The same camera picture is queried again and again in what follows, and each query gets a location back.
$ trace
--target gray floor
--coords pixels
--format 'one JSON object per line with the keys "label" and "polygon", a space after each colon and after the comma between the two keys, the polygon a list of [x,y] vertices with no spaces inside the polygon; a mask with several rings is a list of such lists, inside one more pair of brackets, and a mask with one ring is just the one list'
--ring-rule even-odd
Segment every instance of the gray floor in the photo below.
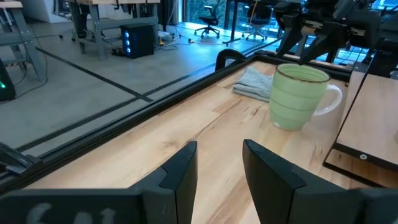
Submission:
{"label": "gray floor", "polygon": [[[85,55],[80,53],[78,44],[70,41],[71,28],[71,23],[33,25],[32,31],[39,37],[35,41],[36,46],[50,54],[44,57],[40,53],[43,65],[47,64],[48,83],[0,105],[0,142],[19,149],[33,146],[25,154],[39,156],[148,104],[98,77],[105,77],[110,82],[156,100],[212,73],[218,52],[226,48],[221,42],[229,39],[225,36],[216,39],[215,35],[210,35],[202,40],[194,36],[192,30],[179,27],[178,31],[194,40],[194,44],[187,44],[187,40],[181,38],[175,44],[178,49],[160,49],[154,55],[135,60],[112,56],[113,46],[109,44],[108,58],[100,62],[92,46],[87,46]],[[63,40],[59,39],[59,33],[64,35]],[[107,37],[118,34],[118,30],[105,32]],[[229,47],[244,51],[260,44],[260,41],[242,40]],[[3,60],[12,58],[9,47],[0,48],[0,55]],[[24,76],[19,67],[11,67],[7,71],[14,83]],[[16,86],[17,95],[40,85],[42,83],[28,65],[26,78]],[[87,121],[90,116],[128,100],[132,102],[79,125],[80,121]],[[73,129],[65,133],[60,131],[74,124]]]}

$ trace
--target green mug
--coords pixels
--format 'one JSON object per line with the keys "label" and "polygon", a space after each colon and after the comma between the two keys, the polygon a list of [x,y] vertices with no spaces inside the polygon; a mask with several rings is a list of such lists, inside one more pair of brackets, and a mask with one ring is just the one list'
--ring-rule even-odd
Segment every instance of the green mug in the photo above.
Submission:
{"label": "green mug", "polygon": [[[328,84],[330,76],[318,69],[296,64],[277,66],[269,102],[271,120],[280,129],[301,129],[311,117],[328,113],[343,99],[343,93]],[[326,91],[335,91],[337,98],[326,108],[316,110]]]}

